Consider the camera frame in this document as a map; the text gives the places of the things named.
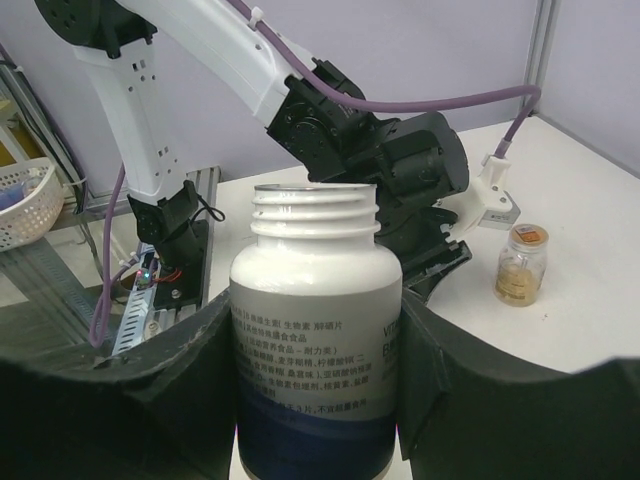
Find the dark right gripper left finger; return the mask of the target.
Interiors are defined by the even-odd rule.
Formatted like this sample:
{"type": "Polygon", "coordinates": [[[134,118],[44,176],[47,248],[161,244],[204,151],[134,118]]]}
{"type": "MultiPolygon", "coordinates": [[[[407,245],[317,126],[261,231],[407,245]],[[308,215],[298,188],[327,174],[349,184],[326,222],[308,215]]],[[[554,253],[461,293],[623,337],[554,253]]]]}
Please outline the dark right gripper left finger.
{"type": "Polygon", "coordinates": [[[125,353],[1,357],[5,479],[225,479],[236,425],[230,298],[125,353]]]}

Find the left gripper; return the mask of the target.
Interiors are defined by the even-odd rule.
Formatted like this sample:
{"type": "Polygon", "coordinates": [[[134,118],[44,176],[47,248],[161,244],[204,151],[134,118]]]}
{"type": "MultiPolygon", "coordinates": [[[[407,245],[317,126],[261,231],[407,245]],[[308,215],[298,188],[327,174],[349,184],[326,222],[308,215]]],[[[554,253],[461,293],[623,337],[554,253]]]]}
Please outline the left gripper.
{"type": "Polygon", "coordinates": [[[465,241],[447,243],[442,231],[442,226],[452,226],[458,219],[457,213],[441,207],[410,207],[389,199],[379,204],[375,242],[400,260],[403,287],[423,304],[446,276],[472,259],[465,241]]]}

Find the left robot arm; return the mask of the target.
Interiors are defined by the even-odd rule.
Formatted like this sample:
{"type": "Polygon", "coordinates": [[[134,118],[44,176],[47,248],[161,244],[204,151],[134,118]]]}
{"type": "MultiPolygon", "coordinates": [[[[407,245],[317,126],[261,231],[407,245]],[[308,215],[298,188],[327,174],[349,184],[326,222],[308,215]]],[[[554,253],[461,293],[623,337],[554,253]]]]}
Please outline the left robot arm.
{"type": "Polygon", "coordinates": [[[440,106],[377,106],[240,1],[41,1],[48,26],[85,65],[118,145],[139,238],[163,262],[199,263],[194,184],[179,170],[157,111],[153,39],[164,32],[222,80],[315,182],[371,183],[404,283],[427,295],[470,251],[438,207],[469,185],[466,153],[440,106]]]}

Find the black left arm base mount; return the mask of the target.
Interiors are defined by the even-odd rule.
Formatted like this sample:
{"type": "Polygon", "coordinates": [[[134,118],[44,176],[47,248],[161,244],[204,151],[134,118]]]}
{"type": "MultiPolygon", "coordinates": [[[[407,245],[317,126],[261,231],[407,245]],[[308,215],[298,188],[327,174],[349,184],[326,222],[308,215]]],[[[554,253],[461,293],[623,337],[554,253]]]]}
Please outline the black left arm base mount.
{"type": "Polygon", "coordinates": [[[208,238],[208,222],[197,220],[160,246],[160,279],[155,284],[153,303],[156,310],[201,305],[208,238]]]}

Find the white pill bottle blue label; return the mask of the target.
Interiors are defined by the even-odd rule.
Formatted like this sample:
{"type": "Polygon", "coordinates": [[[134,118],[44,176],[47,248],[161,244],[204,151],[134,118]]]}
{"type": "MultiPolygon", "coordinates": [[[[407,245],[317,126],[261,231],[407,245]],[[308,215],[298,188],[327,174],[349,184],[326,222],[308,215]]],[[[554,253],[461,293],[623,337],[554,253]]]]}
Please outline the white pill bottle blue label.
{"type": "Polygon", "coordinates": [[[392,462],[403,274],[367,184],[260,185],[230,268],[237,438],[254,479],[380,479],[392,462]]]}

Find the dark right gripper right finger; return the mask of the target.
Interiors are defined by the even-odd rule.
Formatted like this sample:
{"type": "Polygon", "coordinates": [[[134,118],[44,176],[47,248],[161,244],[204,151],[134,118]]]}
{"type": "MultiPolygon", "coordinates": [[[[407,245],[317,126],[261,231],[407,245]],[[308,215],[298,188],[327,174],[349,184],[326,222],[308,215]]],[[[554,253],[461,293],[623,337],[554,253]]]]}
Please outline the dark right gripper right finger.
{"type": "Polygon", "coordinates": [[[397,425],[416,479],[635,479],[639,363],[578,373],[501,351],[402,296],[397,425]]]}

